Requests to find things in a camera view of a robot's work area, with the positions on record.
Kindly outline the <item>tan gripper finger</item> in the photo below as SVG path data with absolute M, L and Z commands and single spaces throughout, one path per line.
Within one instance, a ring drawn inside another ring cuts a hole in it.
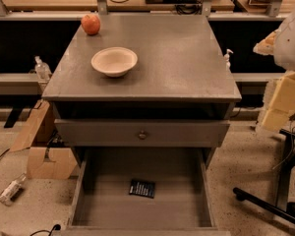
M 257 54 L 264 55 L 264 56 L 272 55 L 275 37 L 276 37 L 276 31 L 274 30 L 262 41 L 257 43 L 254 46 L 253 51 Z
M 295 114 L 295 72 L 286 72 L 280 79 L 270 82 L 265 89 L 264 103 L 261 126 L 278 132 Z

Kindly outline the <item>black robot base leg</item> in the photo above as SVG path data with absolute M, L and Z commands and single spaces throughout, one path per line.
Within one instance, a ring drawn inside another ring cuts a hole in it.
M 286 139 L 283 152 L 284 159 L 279 169 L 275 205 L 269 204 L 239 188 L 234 188 L 233 193 L 238 201 L 249 201 L 295 224 L 295 202 L 288 201 L 291 171 L 295 167 L 295 131 L 281 129 L 279 133 L 284 135 Z

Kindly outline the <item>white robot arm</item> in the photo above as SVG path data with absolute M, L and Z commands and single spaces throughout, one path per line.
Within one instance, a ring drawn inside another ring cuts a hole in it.
M 262 128 L 278 132 L 295 114 L 295 8 L 253 51 L 272 55 L 274 63 L 285 70 L 282 77 L 267 83 L 264 107 L 258 117 Z

